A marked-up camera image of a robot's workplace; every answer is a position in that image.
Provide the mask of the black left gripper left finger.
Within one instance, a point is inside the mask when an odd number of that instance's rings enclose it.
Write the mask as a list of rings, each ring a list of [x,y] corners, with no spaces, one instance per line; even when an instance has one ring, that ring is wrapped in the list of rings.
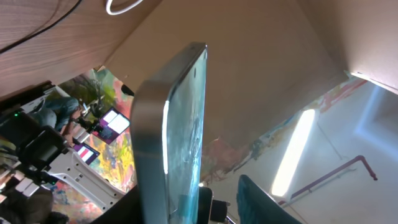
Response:
[[[143,224],[138,186],[90,224]]]

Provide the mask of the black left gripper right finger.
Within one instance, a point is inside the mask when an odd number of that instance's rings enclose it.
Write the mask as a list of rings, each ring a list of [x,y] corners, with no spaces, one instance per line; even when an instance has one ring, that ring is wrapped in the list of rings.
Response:
[[[239,177],[236,201],[240,224],[301,224],[247,175]]]

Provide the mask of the blue Galaxy S25 smartphone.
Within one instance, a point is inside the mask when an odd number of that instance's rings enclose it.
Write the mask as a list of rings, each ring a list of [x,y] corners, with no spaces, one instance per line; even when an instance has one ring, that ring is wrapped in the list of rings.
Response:
[[[193,42],[145,80],[131,107],[144,223],[196,223],[207,46]]]

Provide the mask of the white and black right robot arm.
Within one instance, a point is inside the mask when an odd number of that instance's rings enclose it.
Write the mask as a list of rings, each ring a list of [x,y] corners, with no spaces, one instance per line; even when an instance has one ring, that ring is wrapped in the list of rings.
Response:
[[[1,115],[1,137],[13,143],[17,162],[6,174],[19,174],[16,190],[30,197],[43,184],[57,180],[73,187],[102,211],[109,210],[125,193],[102,178],[68,146],[66,139],[51,127],[41,128],[22,111]]]

